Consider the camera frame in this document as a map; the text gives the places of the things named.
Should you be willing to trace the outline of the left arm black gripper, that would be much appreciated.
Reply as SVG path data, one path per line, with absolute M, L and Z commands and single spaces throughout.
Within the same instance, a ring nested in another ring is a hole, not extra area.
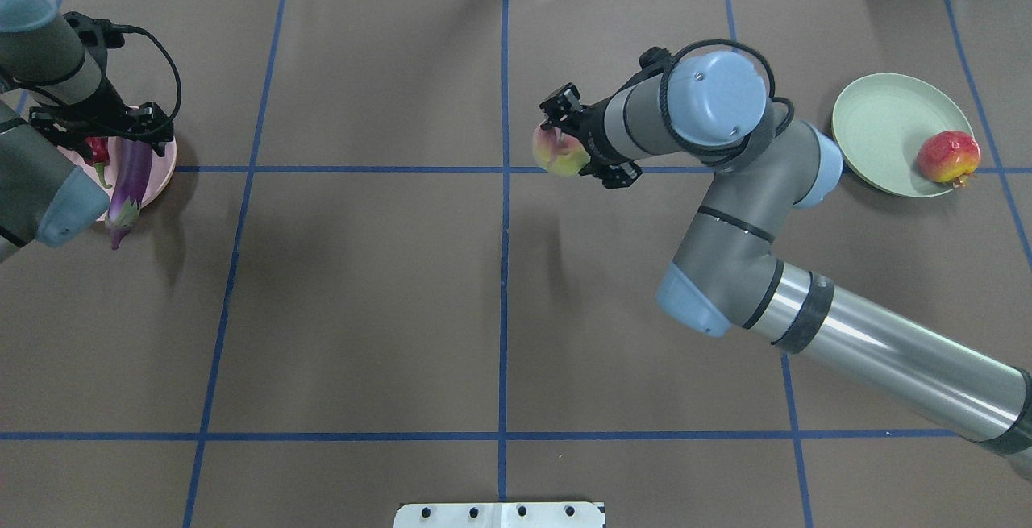
M 173 116 L 155 102 L 140 106 L 126 105 L 110 81 L 102 81 L 84 101 L 68 103 L 75 116 L 111 129 L 125 129 L 121 136 L 131 141 L 170 143 L 174 139 Z M 51 110 L 33 106 L 29 124 L 52 146 L 80 146 L 80 132 L 67 127 Z

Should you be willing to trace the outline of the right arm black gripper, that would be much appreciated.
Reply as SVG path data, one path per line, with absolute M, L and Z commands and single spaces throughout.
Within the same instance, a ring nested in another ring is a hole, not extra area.
M 583 105 L 581 94 L 575 84 L 565 84 L 546 96 L 539 103 L 544 116 L 541 127 L 559 127 L 565 123 L 565 132 L 575 136 L 590 156 L 590 162 L 580 172 L 580 176 L 591 176 L 603 184 L 604 189 L 628 189 L 643 175 L 642 169 L 614 148 L 605 128 L 605 113 L 612 98 Z

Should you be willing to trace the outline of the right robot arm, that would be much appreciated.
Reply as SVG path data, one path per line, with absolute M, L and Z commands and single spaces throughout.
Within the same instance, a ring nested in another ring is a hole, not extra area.
M 253 139 L 188 162 L 119 250 L 96 228 L 31 264 L 63 303 L 31 396 L 5 375 L 2 432 L 61 441 L 613 441 L 789 435 L 771 360 L 732 356 L 777 256 L 880 241 L 929 255 L 925 202 L 892 233 L 804 228 L 814 134 L 748 168 L 662 160 L 631 189 L 553 178 L 513 125 L 568 70 L 499 53 L 347 61 L 277 54 Z

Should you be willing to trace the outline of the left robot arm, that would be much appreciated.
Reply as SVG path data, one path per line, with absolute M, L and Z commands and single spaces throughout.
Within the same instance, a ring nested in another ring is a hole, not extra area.
M 123 101 L 107 66 L 127 35 L 150 32 L 61 13 L 56 0 L 2 0 L 2 91 L 35 99 L 27 116 L 2 105 L 3 259 L 61 248 L 97 219 L 114 250 L 134 230 L 180 106 Z

